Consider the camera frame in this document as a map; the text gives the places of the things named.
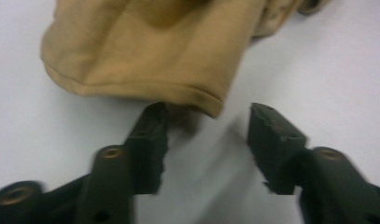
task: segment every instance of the tan fabric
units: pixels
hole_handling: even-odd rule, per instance
[[[58,0],[41,58],[67,91],[189,105],[216,117],[248,39],[272,34],[299,3]]]

